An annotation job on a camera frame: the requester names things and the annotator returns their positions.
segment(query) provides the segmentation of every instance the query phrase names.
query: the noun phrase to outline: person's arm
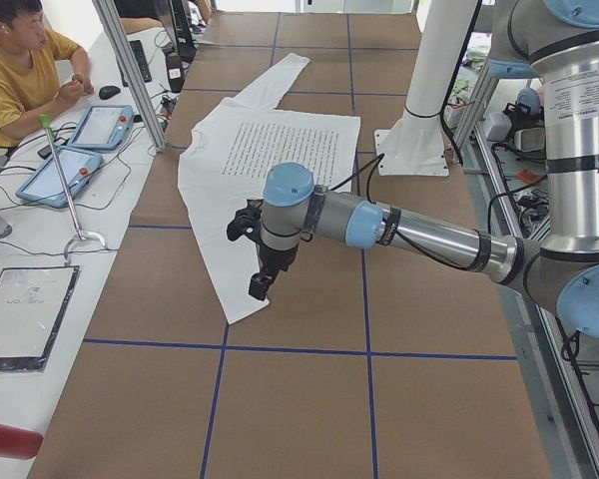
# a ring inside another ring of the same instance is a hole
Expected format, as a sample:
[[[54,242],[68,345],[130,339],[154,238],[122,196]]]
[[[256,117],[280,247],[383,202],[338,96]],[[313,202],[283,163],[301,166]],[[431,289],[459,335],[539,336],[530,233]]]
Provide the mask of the person's arm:
[[[5,125],[0,131],[10,139],[19,142],[27,135],[37,132],[42,127],[38,118],[46,113],[51,120],[68,110],[84,95],[84,86],[78,81],[60,87],[58,96],[44,105],[23,113],[18,120]]]
[[[127,35],[148,30],[153,27],[162,27],[159,20],[153,18],[121,18],[122,26]]]
[[[86,50],[79,47],[69,59],[71,66],[73,67],[73,78],[72,81],[80,82],[84,88],[84,93],[92,94],[93,85],[91,85],[91,79],[89,78],[89,72],[91,71],[91,64],[89,62],[89,55]]]
[[[211,2],[209,2],[209,0],[195,0],[195,4],[198,6],[198,10],[200,10],[200,15],[202,15],[204,23],[209,25],[209,20],[211,20],[211,14],[213,12]]]

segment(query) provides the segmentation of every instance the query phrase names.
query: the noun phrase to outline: red can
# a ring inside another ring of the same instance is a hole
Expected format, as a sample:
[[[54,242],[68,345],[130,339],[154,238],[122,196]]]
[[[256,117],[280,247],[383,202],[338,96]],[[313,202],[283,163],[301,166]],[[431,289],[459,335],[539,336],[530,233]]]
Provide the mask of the red can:
[[[42,439],[37,432],[0,424],[0,457],[31,459],[38,454]]]

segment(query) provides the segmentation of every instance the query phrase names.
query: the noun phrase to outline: white desk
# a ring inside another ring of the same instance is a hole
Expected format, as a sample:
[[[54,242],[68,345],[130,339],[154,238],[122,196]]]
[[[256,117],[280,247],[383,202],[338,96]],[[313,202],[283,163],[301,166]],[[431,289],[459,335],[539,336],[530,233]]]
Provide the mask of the white desk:
[[[154,99],[156,107],[160,103],[159,94],[164,90],[163,86],[169,85],[164,57],[156,46],[156,43],[164,43],[166,38],[162,29],[151,29],[130,36],[130,39],[142,40],[147,59],[150,61],[153,81],[146,86],[149,96],[157,95]],[[79,121],[82,113],[90,105],[134,105],[129,89],[122,88],[115,56],[104,33],[89,50],[89,55],[95,93],[81,99],[71,110],[57,118],[53,122],[54,128],[66,122]],[[98,98],[97,92],[104,85],[118,85],[122,88],[122,92],[103,102]],[[141,127],[142,124],[134,125],[134,131],[123,142],[124,145],[131,136],[135,137],[121,157],[131,168],[131,173],[111,204],[102,211],[77,208],[83,228],[101,233],[110,248],[117,248],[122,240],[129,215],[137,202],[155,155],[155,149],[146,130],[135,132]],[[32,138],[39,135],[40,133],[32,135]],[[24,165],[36,168],[42,163],[36,152],[45,144],[46,138],[18,150],[10,160],[9,166]],[[112,160],[116,153],[105,155],[105,162]],[[125,165],[114,160],[111,165],[94,176],[91,183],[76,199],[76,203],[92,207],[104,206],[128,171]],[[12,199],[17,200],[15,191],[24,183],[28,174],[24,170],[9,170],[0,176],[0,185],[9,192]],[[0,191],[0,208],[9,206],[12,204]],[[6,210],[0,215],[13,227],[13,233],[5,240],[30,251],[62,252],[65,244],[75,235],[67,209],[21,207]],[[74,250],[90,250],[99,247],[96,241],[88,241],[74,247]],[[114,258],[113,252],[71,255],[72,264],[80,267],[80,276],[47,366],[44,372],[0,374],[0,423],[45,433]],[[32,256],[11,246],[0,244],[0,271],[3,267],[57,266],[62,265],[63,262],[61,256]],[[0,479],[25,478],[32,463],[33,459],[21,461],[0,458]]]

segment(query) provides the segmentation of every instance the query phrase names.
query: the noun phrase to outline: brown table surface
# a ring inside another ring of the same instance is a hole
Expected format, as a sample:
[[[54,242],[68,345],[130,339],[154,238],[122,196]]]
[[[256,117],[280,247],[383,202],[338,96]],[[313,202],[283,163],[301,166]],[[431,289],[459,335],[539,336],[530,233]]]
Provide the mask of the brown table surface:
[[[227,326],[178,193],[191,127],[288,52],[311,61],[280,108],[361,116],[370,160],[415,18],[217,14],[205,38],[29,477],[550,477],[487,278],[314,239]],[[476,225],[460,167],[375,178],[373,199]]]

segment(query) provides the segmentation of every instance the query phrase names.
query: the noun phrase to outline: yellow shirt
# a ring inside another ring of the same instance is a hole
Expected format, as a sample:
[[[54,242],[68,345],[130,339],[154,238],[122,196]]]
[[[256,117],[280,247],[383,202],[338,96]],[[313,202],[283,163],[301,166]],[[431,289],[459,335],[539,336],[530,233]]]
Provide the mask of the yellow shirt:
[[[78,44],[47,29],[47,44],[31,52],[33,68],[24,68],[0,52],[0,128],[18,120],[24,112],[55,98],[60,90],[56,60],[68,60]],[[0,147],[14,147],[17,141],[0,132]]]

